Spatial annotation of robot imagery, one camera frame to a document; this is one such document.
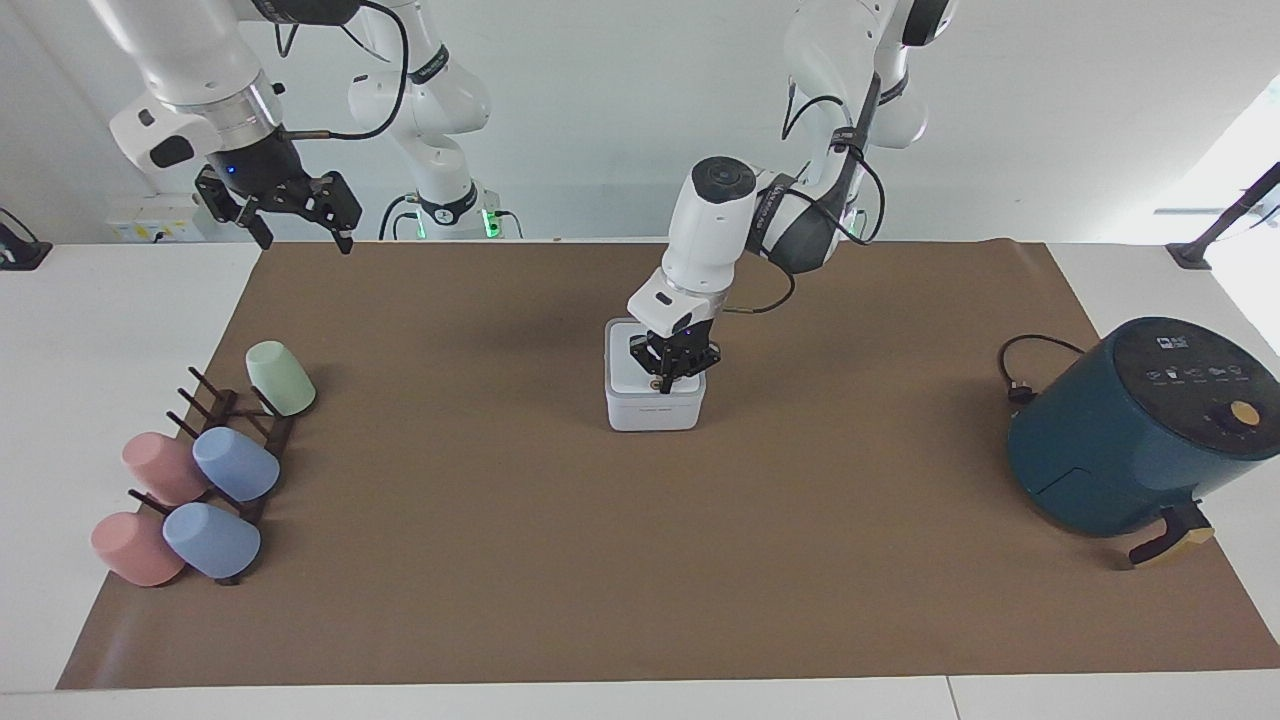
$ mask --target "container lid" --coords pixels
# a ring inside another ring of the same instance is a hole
[[[1226,455],[1280,454],[1280,383],[1238,345],[1170,318],[1129,322],[1112,340],[1120,382],[1157,423]]]
[[[652,395],[654,377],[645,372],[631,356],[631,338],[645,334],[648,329],[635,320],[612,320],[608,325],[609,346],[605,354],[609,391],[616,395]],[[680,378],[672,386],[676,396],[698,395],[703,388],[703,375]]]

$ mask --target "air fryer control panel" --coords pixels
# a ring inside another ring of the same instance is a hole
[[[1231,341],[1144,318],[1117,332],[1114,352],[1125,389],[1161,425],[1229,455],[1280,454],[1280,383]]]

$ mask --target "blue cup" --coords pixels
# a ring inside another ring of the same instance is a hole
[[[164,520],[164,539],[188,565],[215,580],[243,573],[262,547],[257,528],[204,502],[170,512]]]
[[[262,497],[280,479],[280,461],[253,438],[230,428],[204,433],[191,452],[205,477],[237,502]]]

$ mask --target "air fryer handle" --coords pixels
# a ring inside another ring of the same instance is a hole
[[[1192,546],[1204,544],[1213,537],[1213,525],[1194,502],[1165,507],[1160,514],[1165,518],[1165,534],[1129,551],[1129,561],[1134,568],[1149,568],[1172,560]]]

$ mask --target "black circular cap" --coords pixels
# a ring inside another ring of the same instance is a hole
[[[755,172],[733,158],[708,158],[694,165],[692,178],[698,196],[716,205],[755,192]]]
[[[1115,368],[1130,397],[1158,424],[1242,459],[1280,455],[1280,383],[1222,336],[1169,318],[1115,332]]]

